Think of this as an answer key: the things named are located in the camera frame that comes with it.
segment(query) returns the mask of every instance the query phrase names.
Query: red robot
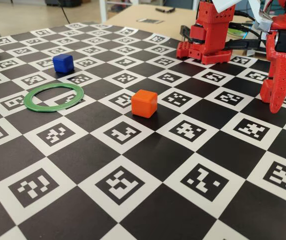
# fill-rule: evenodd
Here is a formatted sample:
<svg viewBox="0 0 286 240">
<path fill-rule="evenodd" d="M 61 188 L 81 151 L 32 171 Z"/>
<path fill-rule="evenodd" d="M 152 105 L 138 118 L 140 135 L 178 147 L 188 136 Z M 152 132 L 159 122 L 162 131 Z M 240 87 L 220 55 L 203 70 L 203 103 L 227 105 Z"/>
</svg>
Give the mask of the red robot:
<svg viewBox="0 0 286 240">
<path fill-rule="evenodd" d="M 235 3 L 239 1 L 201 0 L 195 25 L 191 29 L 186 26 L 181 28 L 181 34 L 188 41 L 179 43 L 176 56 L 194 58 L 207 65 L 228 62 L 233 49 L 258 49 L 260 35 L 241 24 L 231 22 L 234 15 L 251 18 L 246 13 L 235 11 Z M 271 61 L 268 79 L 263 82 L 260 95 L 263 102 L 270 104 L 270 111 L 277 113 L 286 98 L 286 0 L 279 0 L 285 14 L 270 18 L 266 11 L 272 2 L 273 0 L 266 0 L 262 11 L 259 0 L 249 0 L 256 18 L 254 26 L 267 33 L 266 55 Z M 253 32 L 259 39 L 226 42 L 228 28 Z"/>
</svg>

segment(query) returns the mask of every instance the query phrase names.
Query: orange cube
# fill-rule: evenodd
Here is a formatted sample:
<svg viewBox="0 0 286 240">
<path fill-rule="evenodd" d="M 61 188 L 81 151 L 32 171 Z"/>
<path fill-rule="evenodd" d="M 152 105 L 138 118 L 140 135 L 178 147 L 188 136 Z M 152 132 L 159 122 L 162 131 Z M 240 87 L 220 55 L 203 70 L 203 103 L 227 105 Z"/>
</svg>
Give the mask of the orange cube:
<svg viewBox="0 0 286 240">
<path fill-rule="evenodd" d="M 132 114 L 149 119 L 158 109 L 158 94 L 141 89 L 132 96 L 131 103 Z"/>
</svg>

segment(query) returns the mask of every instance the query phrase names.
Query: table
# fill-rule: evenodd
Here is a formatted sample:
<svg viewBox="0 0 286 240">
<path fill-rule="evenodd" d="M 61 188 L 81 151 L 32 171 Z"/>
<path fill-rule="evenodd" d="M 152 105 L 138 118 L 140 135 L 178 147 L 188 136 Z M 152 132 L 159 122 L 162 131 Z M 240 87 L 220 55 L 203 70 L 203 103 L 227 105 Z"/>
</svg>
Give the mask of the table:
<svg viewBox="0 0 286 240">
<path fill-rule="evenodd" d="M 286 101 L 275 115 L 259 99 L 268 63 L 205 66 L 177 44 L 89 23 L 0 38 L 0 240 L 286 239 Z M 74 72 L 54 71 L 61 53 Z M 26 109 L 48 83 L 84 98 Z M 131 113 L 139 89 L 158 94 L 149 119 Z"/>
</svg>

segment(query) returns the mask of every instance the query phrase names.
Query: cable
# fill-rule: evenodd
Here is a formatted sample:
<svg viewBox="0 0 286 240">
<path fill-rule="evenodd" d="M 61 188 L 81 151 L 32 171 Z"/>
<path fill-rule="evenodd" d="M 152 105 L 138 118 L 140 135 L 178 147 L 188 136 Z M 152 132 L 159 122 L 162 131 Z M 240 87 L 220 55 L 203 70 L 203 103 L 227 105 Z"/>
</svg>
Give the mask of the cable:
<svg viewBox="0 0 286 240">
<path fill-rule="evenodd" d="M 62 11 L 63 11 L 63 14 L 64 14 L 64 16 L 65 16 L 65 18 L 66 18 L 66 20 L 67 20 L 68 24 L 70 24 L 70 21 L 69 21 L 69 19 L 68 19 L 67 15 L 65 14 L 65 11 L 64 11 L 64 9 L 63 9 L 63 7 L 62 7 L 62 5 L 61 5 L 60 1 L 59 1 L 59 0 L 56 0 L 56 1 L 57 1 L 58 5 L 61 7 L 61 9 L 62 9 Z"/>
</svg>

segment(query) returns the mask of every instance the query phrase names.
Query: floor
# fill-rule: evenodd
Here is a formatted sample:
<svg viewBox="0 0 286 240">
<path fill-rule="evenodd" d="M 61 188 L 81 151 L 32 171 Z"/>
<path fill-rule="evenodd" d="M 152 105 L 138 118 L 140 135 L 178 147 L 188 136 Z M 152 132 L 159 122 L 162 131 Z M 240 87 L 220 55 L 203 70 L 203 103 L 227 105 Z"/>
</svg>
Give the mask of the floor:
<svg viewBox="0 0 286 240">
<path fill-rule="evenodd" d="M 99 0 L 64 8 L 71 23 L 101 22 Z M 8 36 L 67 24 L 59 7 L 0 3 L 0 34 Z"/>
</svg>

